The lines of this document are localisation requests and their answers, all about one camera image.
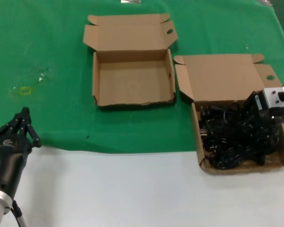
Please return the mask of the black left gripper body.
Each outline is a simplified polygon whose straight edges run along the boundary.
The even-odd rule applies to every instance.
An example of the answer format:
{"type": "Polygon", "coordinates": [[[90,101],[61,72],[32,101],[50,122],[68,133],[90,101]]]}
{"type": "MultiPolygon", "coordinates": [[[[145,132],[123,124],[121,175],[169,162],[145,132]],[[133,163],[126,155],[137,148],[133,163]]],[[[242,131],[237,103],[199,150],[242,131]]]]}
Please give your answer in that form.
{"type": "Polygon", "coordinates": [[[30,141],[19,134],[0,136],[0,191],[14,198],[31,152],[30,141]]]}

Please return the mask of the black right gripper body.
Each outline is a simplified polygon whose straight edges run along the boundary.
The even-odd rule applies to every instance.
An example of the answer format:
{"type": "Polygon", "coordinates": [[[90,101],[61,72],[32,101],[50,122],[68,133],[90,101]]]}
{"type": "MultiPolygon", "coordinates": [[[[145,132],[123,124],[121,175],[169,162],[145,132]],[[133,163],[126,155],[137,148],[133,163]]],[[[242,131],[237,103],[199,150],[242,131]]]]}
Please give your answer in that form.
{"type": "Polygon", "coordinates": [[[260,111],[263,122],[284,123],[284,111],[281,109],[265,109],[260,111]]]}

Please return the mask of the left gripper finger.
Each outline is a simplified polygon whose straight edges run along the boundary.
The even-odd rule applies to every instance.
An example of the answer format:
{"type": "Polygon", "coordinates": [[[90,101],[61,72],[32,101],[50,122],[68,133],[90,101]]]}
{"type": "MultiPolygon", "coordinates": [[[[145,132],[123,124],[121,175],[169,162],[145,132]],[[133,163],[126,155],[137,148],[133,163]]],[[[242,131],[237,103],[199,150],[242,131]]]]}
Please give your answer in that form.
{"type": "Polygon", "coordinates": [[[26,107],[14,115],[13,119],[0,127],[0,136],[9,134],[26,135],[25,129],[26,107]]]}
{"type": "Polygon", "coordinates": [[[35,129],[32,126],[32,120],[30,116],[30,110],[28,107],[23,107],[21,111],[21,126],[20,134],[30,135],[32,142],[30,143],[31,148],[40,148],[42,146],[39,136],[37,135],[35,129]]]}

